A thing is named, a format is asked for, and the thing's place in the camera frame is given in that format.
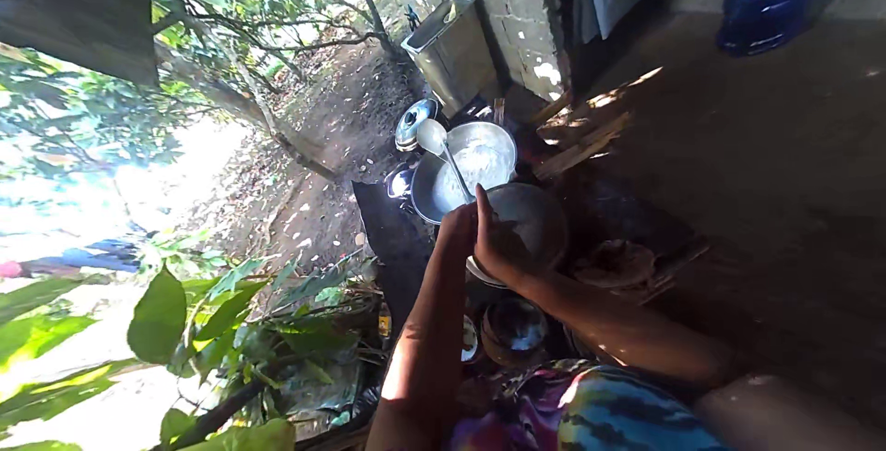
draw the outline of metal ladle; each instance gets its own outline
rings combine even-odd
[[[446,129],[443,125],[432,118],[426,118],[420,125],[418,125],[418,130],[415,132],[415,136],[416,139],[418,139],[418,144],[423,149],[430,151],[448,162],[449,165],[452,165],[452,170],[455,171],[455,177],[458,178],[458,185],[461,188],[461,193],[464,195],[465,201],[468,204],[473,202],[474,196],[471,195],[471,190],[468,189],[468,185],[464,184],[464,178],[458,170],[458,165],[455,164],[455,160],[452,158],[452,153],[449,152],[449,144],[446,140]]]

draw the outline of metal bowl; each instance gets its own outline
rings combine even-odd
[[[493,234],[506,257],[532,265],[554,269],[563,260],[569,240],[566,215],[553,196],[538,186],[509,183],[488,193],[489,204],[498,216]],[[486,284],[506,288],[504,283],[488,276],[473,257],[468,270]]]
[[[516,143],[491,122],[469,122],[447,133],[449,151],[465,184],[485,189],[507,183],[516,166]],[[452,168],[441,158],[425,154],[412,179],[412,204],[418,215],[439,224],[449,210],[465,203]]]

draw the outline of tree trunk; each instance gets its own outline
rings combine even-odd
[[[376,8],[375,2],[372,0],[366,0],[366,6],[370,9],[370,14],[372,15],[372,31],[377,34],[378,42],[381,43],[382,48],[391,58],[395,60],[400,59],[400,53],[393,47],[391,38],[388,37],[387,31],[384,30],[382,17],[378,14],[378,8]]]
[[[281,51],[269,51],[277,60],[281,60],[283,65],[289,67],[289,70],[295,74],[295,78],[299,80],[299,82],[305,81],[305,74],[301,71],[298,65],[296,65],[292,60],[286,58]]]
[[[338,176],[328,167],[315,160],[320,154],[320,150],[322,149],[321,145],[316,144],[310,139],[306,139],[297,132],[287,131],[286,133],[283,133],[280,131],[270,108],[264,104],[260,95],[255,93],[255,81],[252,79],[252,76],[249,75],[249,71],[247,71],[241,63],[236,60],[233,61],[233,63],[238,66],[238,70],[240,70],[240,67],[243,67],[240,73],[241,75],[245,74],[244,78],[249,83],[249,86],[254,93],[255,100],[247,99],[243,94],[231,89],[226,83],[220,82],[212,76],[207,75],[199,65],[191,63],[181,56],[176,56],[172,53],[169,47],[163,43],[155,41],[154,49],[160,60],[166,63],[167,70],[176,78],[183,80],[191,87],[203,93],[206,98],[220,108],[226,110],[234,117],[243,118],[253,126],[266,132],[283,148],[288,156],[292,157],[293,160],[300,165],[314,171],[316,174],[320,174],[327,180],[338,183]]]
[[[227,111],[227,113],[234,117],[243,118],[253,126],[270,134],[268,124],[265,122],[261,108],[259,108],[256,102],[231,89],[226,83],[207,75],[199,65],[185,60],[181,56],[176,56],[167,45],[155,40],[154,51],[161,62],[166,64],[165,69],[172,73],[175,78],[188,83],[188,85],[203,93],[206,98]]]

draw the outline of pot lid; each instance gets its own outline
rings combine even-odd
[[[415,150],[418,147],[418,139],[415,136],[418,126],[428,117],[436,118],[438,109],[439,103],[431,98],[419,100],[409,107],[406,113],[403,114],[403,117],[400,117],[400,122],[397,123],[397,130],[394,133],[397,150]]]

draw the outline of colorful shirt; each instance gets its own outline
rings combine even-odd
[[[454,450],[726,450],[679,400],[636,374],[561,360],[515,379],[495,410],[461,420]]]

